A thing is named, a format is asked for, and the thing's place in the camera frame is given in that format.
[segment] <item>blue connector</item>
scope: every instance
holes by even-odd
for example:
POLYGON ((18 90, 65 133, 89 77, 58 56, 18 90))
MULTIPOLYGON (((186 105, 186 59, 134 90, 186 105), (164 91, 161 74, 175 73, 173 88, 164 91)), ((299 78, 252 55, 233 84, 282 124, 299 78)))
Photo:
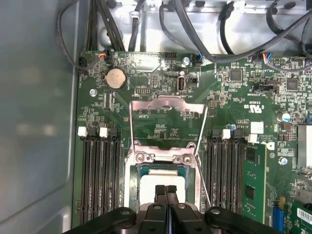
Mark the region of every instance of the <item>blue connector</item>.
POLYGON ((278 206, 272 209, 272 224, 274 229, 284 231, 284 212, 278 206))

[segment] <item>black dimm slot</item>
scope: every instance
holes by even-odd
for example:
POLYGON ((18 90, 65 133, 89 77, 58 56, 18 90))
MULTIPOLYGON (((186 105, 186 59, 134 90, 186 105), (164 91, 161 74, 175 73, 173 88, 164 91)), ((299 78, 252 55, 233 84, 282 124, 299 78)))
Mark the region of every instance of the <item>black dimm slot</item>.
POLYGON ((221 207, 226 208, 226 201, 227 201, 227 164, 228 164, 228 157, 229 157, 229 141, 224 140, 222 142, 222 164, 221 164, 221 189, 222 189, 222 197, 221 197, 221 207))
POLYGON ((110 142, 107 140, 103 141, 103 186, 102 186, 102 209, 103 214, 109 212, 109 172, 110 172, 110 142))
POLYGON ((239 164, 239 148, 240 148, 240 144, 238 140, 234 141, 234 152, 233 152, 233 156, 234 156, 234 162, 233 162, 233 212, 237 213, 237 194, 239 193, 239 189, 237 186, 237 174, 238 174, 238 164, 239 164))
POLYGON ((100 164, 100 158, 101 158, 101 153, 100 153, 100 147, 101 147, 101 143, 100 143, 100 138, 95 140, 95 145, 94 145, 94 149, 95 149, 95 158, 94 158, 94 195, 93 195, 93 208, 94 208, 94 217, 98 217, 99 216, 99 200, 100 200, 100 174, 101 174, 101 164, 100 164))
POLYGON ((245 152, 246 152, 246 145, 245 144, 239 144, 238 147, 238 170, 237 170, 237 212, 238 214, 242 214, 242 207, 241 207, 241 202, 242 202, 242 177, 243 177, 243 159, 245 157, 245 152))
POLYGON ((120 168, 120 146, 117 139, 113 140, 112 152, 112 166, 113 166, 113 179, 112 179, 112 209, 119 207, 119 168, 120 168))
POLYGON ((221 180, 222 180, 222 142, 218 143, 218 151, 216 154, 217 164, 216 164, 216 206, 221 206, 221 198, 222 198, 222 188, 221 188, 221 180))
POLYGON ((81 224, 87 222, 87 201, 88 201, 88 162, 89 162, 90 141, 83 139, 82 158, 82 191, 81 191, 81 224))
POLYGON ((207 159, 206 159, 206 187, 208 191, 209 198, 212 198, 213 194, 213 183, 212 183, 212 168, 211 168, 211 161, 212 161, 212 144, 211 139, 207 138, 207 159))
POLYGON ((233 141, 229 140, 229 146, 228 146, 228 158, 227 158, 227 190, 226 190, 226 207, 228 210, 232 210, 232 187, 231 187, 231 180, 232 180, 232 152, 233 152, 233 141))
POLYGON ((212 184, 213 184, 213 196, 212 206, 217 206, 217 164, 218 164, 218 141, 213 139, 213 150, 212 150, 212 184))
POLYGON ((89 184, 89 210, 90 219, 95 218, 95 201, 96 201, 96 158, 97 158, 97 139, 91 141, 91 157, 90 157, 90 184, 89 184))

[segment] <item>ram slot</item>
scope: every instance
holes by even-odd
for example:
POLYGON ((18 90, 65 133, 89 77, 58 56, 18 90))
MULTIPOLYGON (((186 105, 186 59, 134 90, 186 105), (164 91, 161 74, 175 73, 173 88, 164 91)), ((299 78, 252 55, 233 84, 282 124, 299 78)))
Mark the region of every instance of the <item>ram slot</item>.
POLYGON ((101 215, 101 174, 102 174, 102 152, 101 152, 101 138, 95 141, 95 159, 94 159, 94 217, 101 215))
POLYGON ((120 143, 117 138, 111 142, 111 183, 112 183, 112 209, 119 207, 119 171, 120 171, 120 143))
POLYGON ((245 157, 245 152, 246 152, 246 144, 241 143, 239 144, 239 148, 238 148, 238 169, 237 169, 237 201, 236 201, 236 206, 237 206, 237 213, 238 214, 242 214, 242 187, 243 187, 243 159, 245 157))
POLYGON ((82 158, 82 192, 81 192, 81 224, 88 221, 88 174, 89 174, 89 157, 90 157, 90 140, 83 139, 83 158, 82 158))
POLYGON ((227 190, 226 190, 226 208, 228 210, 232 210, 232 191, 233 188, 231 187, 231 180, 232 180, 232 164, 233 164, 233 141, 232 139, 229 140, 229 146, 228 146, 229 152, 228 152, 228 158, 227 158, 227 190))
POLYGON ((105 214, 110 211, 110 141, 104 139, 102 141, 102 155, 103 155, 103 166, 102 166, 102 213, 105 214))
POLYGON ((212 167, 211 167, 212 149, 213 149, 213 145, 211 143, 211 139, 208 137, 207 138, 207 159, 206 159, 206 187, 207 187, 208 196, 210 199, 213 197, 213 190, 214 190, 213 182, 212 182, 212 167))
POLYGON ((224 140, 222 141, 222 154, 221 156, 221 180, 220 180, 220 188, 221 188, 221 202, 220 202, 220 206, 223 208, 227 208, 226 207, 226 201, 227 201, 227 174, 228 174, 228 170, 227 170, 227 164, 228 164, 228 158, 229 158, 229 141, 228 140, 224 140))
POLYGON ((221 140, 218 141, 218 150, 216 153, 216 205, 221 206, 222 202, 222 187, 221 187, 221 181, 222 181, 222 151, 223 151, 223 144, 221 140))

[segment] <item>white label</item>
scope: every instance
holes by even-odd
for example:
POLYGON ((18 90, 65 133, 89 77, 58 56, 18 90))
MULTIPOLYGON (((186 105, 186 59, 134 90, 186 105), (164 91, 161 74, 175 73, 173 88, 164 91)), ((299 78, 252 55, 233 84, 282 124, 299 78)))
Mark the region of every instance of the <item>white label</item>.
POLYGON ((302 209, 297 208, 297 216, 302 220, 312 224, 312 215, 303 211, 302 209))

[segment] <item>microchip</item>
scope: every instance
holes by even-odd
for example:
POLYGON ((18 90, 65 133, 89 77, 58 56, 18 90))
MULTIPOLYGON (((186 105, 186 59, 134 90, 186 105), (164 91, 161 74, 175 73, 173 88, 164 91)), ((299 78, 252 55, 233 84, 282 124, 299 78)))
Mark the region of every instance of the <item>microchip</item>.
POLYGON ((292 129, 291 123, 281 123, 281 130, 282 131, 290 131, 292 129))
POLYGON ((222 134, 222 130, 220 130, 220 129, 213 129, 211 137, 212 138, 218 138, 218 137, 221 136, 221 134, 222 134))
POLYGON ((111 137, 117 137, 118 129, 117 128, 111 128, 110 130, 110 136, 111 137))
POLYGON ((255 149, 254 148, 246 148, 246 159, 255 162, 255 149))
POLYGON ((209 117, 215 117, 216 116, 216 110, 209 110, 208 111, 208 116, 209 117))
POLYGON ((284 141, 284 134, 278 134, 278 141, 284 141))
POLYGON ((298 90, 298 79, 287 79, 287 90, 297 91, 298 90))
POLYGON ((245 188, 245 195, 250 199, 254 199, 254 188, 249 187, 248 185, 245 188))
POLYGON ((242 81, 242 71, 241 70, 231 70, 230 81, 242 81))
POLYGON ((159 133, 159 138, 160 139, 164 139, 165 138, 165 133, 164 132, 160 132, 159 133))
POLYGON ((284 135, 284 141, 289 141, 289 136, 287 134, 284 135))
POLYGON ((244 137, 244 132, 240 129, 235 129, 232 133, 232 137, 234 139, 242 138, 244 137))
POLYGON ((97 136, 97 128, 96 127, 90 127, 88 133, 90 136, 96 137, 97 136))
POLYGON ((218 102, 217 101, 210 101, 210 107, 211 108, 216 108, 216 107, 218 107, 218 102))

